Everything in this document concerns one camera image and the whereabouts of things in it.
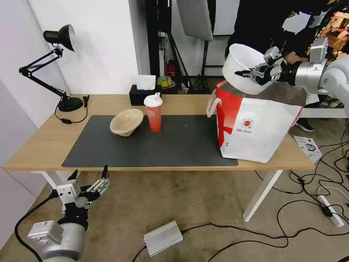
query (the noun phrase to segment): lamp arm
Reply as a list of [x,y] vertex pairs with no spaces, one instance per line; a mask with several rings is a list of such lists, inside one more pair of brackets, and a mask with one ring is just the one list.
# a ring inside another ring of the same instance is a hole
[[[38,63],[39,61],[43,60],[44,58],[52,55],[52,54],[56,54],[57,57],[49,60],[48,62],[46,63],[43,63],[43,64],[38,64],[38,65],[35,65],[36,63]],[[30,80],[34,81],[35,83],[45,87],[46,89],[50,90],[51,92],[55,93],[56,95],[64,98],[64,97],[67,97],[67,94],[66,92],[63,92],[63,91],[60,91],[58,90],[57,88],[53,87],[53,86],[50,86],[49,84],[45,83],[44,81],[36,78],[35,76],[33,76],[33,73],[36,72],[37,70],[43,68],[44,66],[47,66],[48,64],[56,61],[57,59],[61,58],[63,55],[63,49],[59,48],[59,47],[56,47],[54,50],[52,50],[51,52],[49,52],[48,54],[40,57],[39,59],[35,60],[34,62],[30,63],[29,65],[26,65],[24,67],[21,67],[19,69],[19,73],[27,78],[29,78]]]

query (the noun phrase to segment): concrete floor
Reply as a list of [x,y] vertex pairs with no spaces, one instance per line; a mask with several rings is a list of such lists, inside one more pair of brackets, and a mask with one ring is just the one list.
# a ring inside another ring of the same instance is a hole
[[[318,146],[338,143],[344,121],[312,119],[315,132],[305,133],[293,127],[291,134],[312,137]],[[332,149],[324,148],[322,152]],[[340,150],[325,157],[332,163],[340,157]],[[338,179],[330,168],[320,165],[318,172],[331,179]],[[100,174],[83,172],[80,185],[94,182]],[[276,222],[276,213],[285,203],[295,199],[311,200],[304,193],[287,195],[272,190],[250,222],[245,223],[242,213],[261,181],[254,172],[111,172],[111,188],[90,210],[89,229],[82,261],[125,261],[131,262],[144,245],[143,234],[175,219],[180,229],[193,225],[214,222],[234,225],[272,236],[281,235]],[[317,180],[307,189],[316,193]],[[282,190],[298,191],[299,185],[289,180],[285,171],[276,183]],[[36,203],[49,194],[47,186]],[[347,201],[338,193],[329,197],[331,203],[344,204]],[[32,214],[21,226],[24,237],[35,222],[57,220],[61,217],[61,204],[54,199]],[[305,227],[316,227],[333,234],[342,233],[348,227],[336,228],[329,218],[309,203],[294,203],[280,214],[280,222],[287,234],[294,234]],[[232,242],[246,239],[260,240],[273,245],[284,245],[285,240],[272,240],[234,229],[204,227],[187,233],[184,240],[168,250],[149,258],[143,251],[138,262],[205,262],[217,250]],[[304,232],[290,239],[287,248],[273,248],[259,243],[242,243],[225,250],[213,262],[225,261],[338,261],[349,255],[349,236],[326,237],[317,232]],[[0,251],[1,262],[36,261],[26,249],[11,236]]]

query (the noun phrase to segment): table leg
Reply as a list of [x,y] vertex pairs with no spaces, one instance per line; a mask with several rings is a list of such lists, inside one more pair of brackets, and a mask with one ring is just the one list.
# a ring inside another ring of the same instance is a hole
[[52,186],[53,189],[56,189],[57,186],[59,186],[62,181],[66,181],[68,177],[73,172],[67,172],[67,171],[32,171],[34,174],[42,174],[44,178],[47,180],[47,182]]
[[273,185],[281,175],[282,171],[283,170],[268,172],[261,186],[258,188],[257,192],[255,193],[254,197],[252,198],[251,202],[248,204],[245,212],[242,215],[245,222],[248,222],[251,219],[259,205],[262,203],[270,189],[273,187]]

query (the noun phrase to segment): drink cup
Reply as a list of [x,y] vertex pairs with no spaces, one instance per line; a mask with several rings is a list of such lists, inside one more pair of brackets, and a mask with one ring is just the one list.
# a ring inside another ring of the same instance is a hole
[[160,132],[161,130],[161,105],[163,100],[160,93],[149,95],[144,99],[144,105],[147,108],[150,130],[152,132]]

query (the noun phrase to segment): power strip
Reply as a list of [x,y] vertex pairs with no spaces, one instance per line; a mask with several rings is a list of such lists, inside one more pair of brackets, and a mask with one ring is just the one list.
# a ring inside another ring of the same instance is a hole
[[334,208],[332,206],[330,206],[331,204],[327,201],[327,199],[325,198],[324,195],[319,195],[317,197],[317,199],[323,203],[325,206],[327,206],[331,213],[332,213],[332,217],[330,217],[330,219],[332,220],[332,222],[334,223],[335,226],[337,227],[343,227],[344,226],[344,222],[341,219],[340,216],[338,216],[337,212],[334,210]]

